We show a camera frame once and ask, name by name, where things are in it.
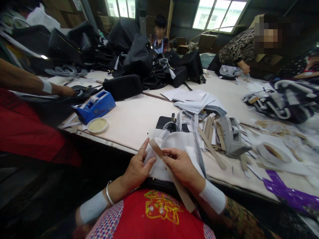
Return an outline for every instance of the white plastic bag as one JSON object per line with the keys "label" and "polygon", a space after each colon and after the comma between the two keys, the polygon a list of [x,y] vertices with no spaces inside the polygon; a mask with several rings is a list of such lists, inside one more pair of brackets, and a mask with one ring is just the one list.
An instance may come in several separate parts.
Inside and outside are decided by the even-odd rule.
{"label": "white plastic bag", "polygon": [[40,7],[35,8],[35,10],[29,14],[27,17],[27,23],[30,26],[43,25],[49,31],[52,31],[54,28],[61,28],[61,25],[57,20],[45,13],[44,6],[41,3]]}

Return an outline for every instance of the tape dispenser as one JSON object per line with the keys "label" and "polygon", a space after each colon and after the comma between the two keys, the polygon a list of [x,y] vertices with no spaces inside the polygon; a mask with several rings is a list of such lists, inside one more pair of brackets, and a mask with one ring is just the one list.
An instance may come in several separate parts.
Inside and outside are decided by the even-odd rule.
{"label": "tape dispenser", "polygon": [[116,106],[113,96],[108,91],[102,91],[84,106],[72,106],[80,122],[88,124],[92,119],[102,117]]}

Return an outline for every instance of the purple fabric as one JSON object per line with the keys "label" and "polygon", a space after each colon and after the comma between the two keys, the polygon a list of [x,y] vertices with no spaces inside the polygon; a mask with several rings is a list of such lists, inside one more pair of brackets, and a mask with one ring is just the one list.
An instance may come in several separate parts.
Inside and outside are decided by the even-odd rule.
{"label": "purple fabric", "polygon": [[288,205],[300,212],[317,217],[319,215],[319,198],[310,194],[287,188],[279,175],[273,170],[266,170],[270,180],[263,179],[266,189],[279,199],[285,199]]}

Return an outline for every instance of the white wrist sleeve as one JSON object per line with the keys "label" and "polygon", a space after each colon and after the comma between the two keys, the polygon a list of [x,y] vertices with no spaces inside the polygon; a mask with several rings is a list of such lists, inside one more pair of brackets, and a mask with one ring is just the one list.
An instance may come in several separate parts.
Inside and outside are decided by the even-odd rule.
{"label": "white wrist sleeve", "polygon": [[221,214],[226,206],[225,194],[206,179],[204,190],[199,194],[217,214]]}
{"label": "white wrist sleeve", "polygon": [[108,204],[108,201],[103,196],[103,190],[92,197],[89,201],[83,203],[80,207],[80,216],[84,224],[94,218],[97,218]]}
{"label": "white wrist sleeve", "polygon": [[42,80],[43,82],[43,89],[42,91],[43,92],[46,92],[46,93],[49,93],[49,94],[52,94],[52,85],[50,84],[50,82],[46,81],[46,80],[43,80],[41,78],[39,78],[40,80]]}

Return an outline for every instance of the silver bangle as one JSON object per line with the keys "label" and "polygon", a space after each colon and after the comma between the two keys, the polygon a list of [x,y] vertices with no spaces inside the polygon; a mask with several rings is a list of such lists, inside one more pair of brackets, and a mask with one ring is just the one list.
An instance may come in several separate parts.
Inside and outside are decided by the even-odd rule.
{"label": "silver bangle", "polygon": [[110,204],[113,206],[114,205],[114,202],[112,202],[111,198],[110,198],[110,195],[109,195],[109,184],[113,182],[112,180],[110,180],[107,185],[106,185],[106,196],[107,196],[107,199],[109,200]]}

